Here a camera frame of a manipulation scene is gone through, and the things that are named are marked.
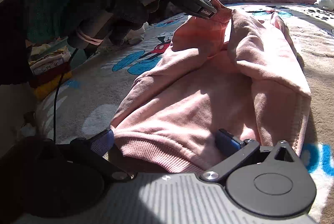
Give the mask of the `green left sleeve forearm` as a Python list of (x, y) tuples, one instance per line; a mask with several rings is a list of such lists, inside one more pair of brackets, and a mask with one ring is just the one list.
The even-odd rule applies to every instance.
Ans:
[(101, 9), (105, 0), (28, 0), (27, 40), (49, 43), (75, 33), (92, 12)]

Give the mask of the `left black gloved hand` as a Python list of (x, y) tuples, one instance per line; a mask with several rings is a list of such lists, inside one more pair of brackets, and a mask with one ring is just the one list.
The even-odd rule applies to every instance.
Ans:
[(59, 33), (75, 48), (100, 44), (108, 33), (120, 44), (130, 29), (141, 27), (148, 10), (140, 0), (68, 0), (59, 19)]

